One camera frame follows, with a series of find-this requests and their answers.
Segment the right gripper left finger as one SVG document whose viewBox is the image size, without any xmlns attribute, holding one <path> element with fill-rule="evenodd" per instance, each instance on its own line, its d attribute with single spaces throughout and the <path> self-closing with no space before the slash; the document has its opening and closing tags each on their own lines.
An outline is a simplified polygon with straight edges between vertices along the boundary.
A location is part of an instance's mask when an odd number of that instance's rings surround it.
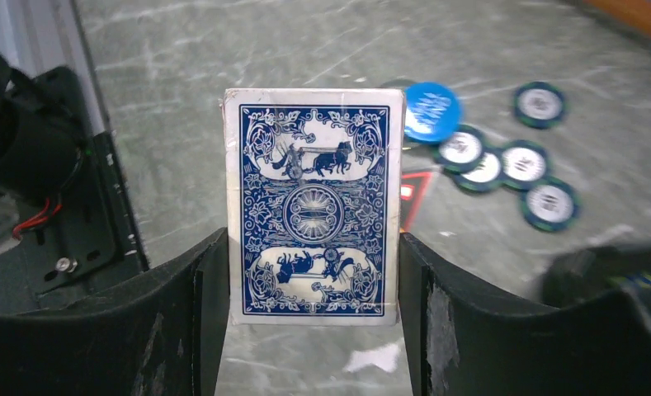
<svg viewBox="0 0 651 396">
<path fill-rule="evenodd" d="M 229 318 L 229 238 L 61 309 L 0 314 L 0 395 L 212 395 Z"/>
</svg>

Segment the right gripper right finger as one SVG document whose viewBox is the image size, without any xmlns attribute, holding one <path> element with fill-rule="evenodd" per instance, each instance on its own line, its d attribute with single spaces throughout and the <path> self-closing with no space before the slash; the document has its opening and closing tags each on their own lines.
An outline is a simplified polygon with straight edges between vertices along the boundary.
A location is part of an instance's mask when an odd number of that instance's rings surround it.
<svg viewBox="0 0 651 396">
<path fill-rule="evenodd" d="M 557 309 L 403 233 L 399 307 L 416 395 L 651 395 L 651 288 Z"/>
</svg>

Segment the blue playing card deck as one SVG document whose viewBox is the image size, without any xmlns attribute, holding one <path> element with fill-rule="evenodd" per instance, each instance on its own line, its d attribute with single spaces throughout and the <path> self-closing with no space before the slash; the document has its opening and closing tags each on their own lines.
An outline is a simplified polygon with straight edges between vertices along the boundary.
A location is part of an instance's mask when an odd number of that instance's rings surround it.
<svg viewBox="0 0 651 396">
<path fill-rule="evenodd" d="M 405 110 L 394 88 L 225 92 L 235 323 L 397 322 Z"/>
</svg>

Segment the blue small blind button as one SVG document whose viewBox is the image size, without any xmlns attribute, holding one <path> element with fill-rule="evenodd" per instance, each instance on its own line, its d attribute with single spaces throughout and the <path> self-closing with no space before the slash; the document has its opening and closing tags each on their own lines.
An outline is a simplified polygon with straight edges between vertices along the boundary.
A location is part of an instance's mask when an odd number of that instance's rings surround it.
<svg viewBox="0 0 651 396">
<path fill-rule="evenodd" d="M 421 144 L 446 142 L 459 126 L 462 105 L 448 87 L 419 82 L 403 90 L 406 96 L 404 136 Z"/>
</svg>

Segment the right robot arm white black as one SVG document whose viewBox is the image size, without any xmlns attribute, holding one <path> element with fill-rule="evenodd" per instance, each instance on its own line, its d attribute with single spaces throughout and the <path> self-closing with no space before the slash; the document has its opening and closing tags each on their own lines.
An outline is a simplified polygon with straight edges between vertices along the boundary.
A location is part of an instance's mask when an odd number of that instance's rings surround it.
<svg viewBox="0 0 651 396">
<path fill-rule="evenodd" d="M 27 77 L 0 55 L 0 192 L 103 184 L 75 74 Z M 61 309 L 0 314 L 0 395 L 211 395 L 228 322 L 228 233 Z M 399 239 L 403 333 L 416 395 L 651 395 L 651 289 L 566 309 L 512 295 Z"/>
</svg>

